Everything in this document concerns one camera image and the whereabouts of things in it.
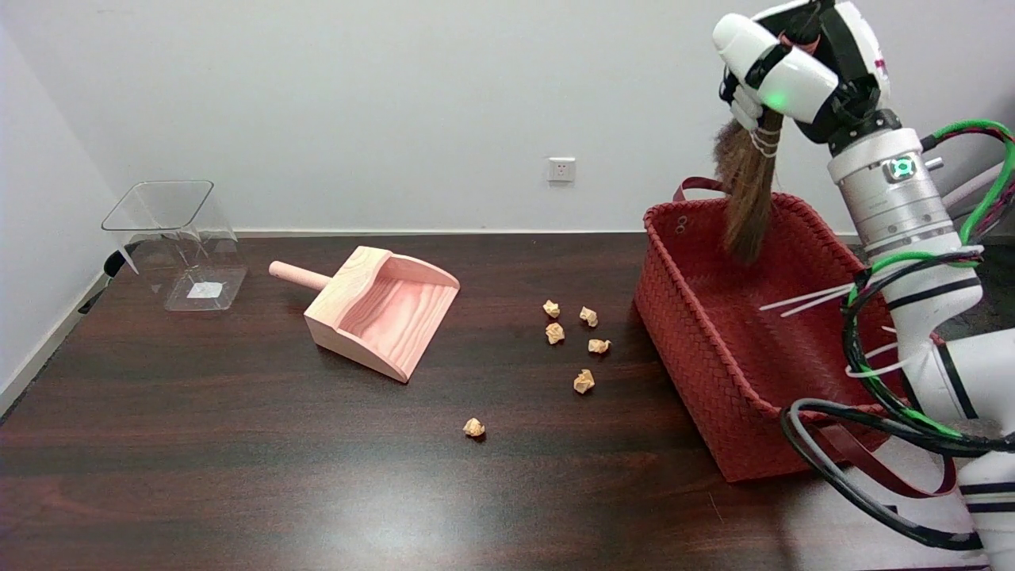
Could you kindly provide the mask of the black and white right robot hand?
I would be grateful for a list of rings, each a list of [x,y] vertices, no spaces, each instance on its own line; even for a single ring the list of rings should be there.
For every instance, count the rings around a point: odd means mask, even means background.
[[[831,144],[891,98],[877,35],[848,1],[791,1],[754,16],[729,13],[710,34],[733,123],[765,130],[794,121],[812,144]]]

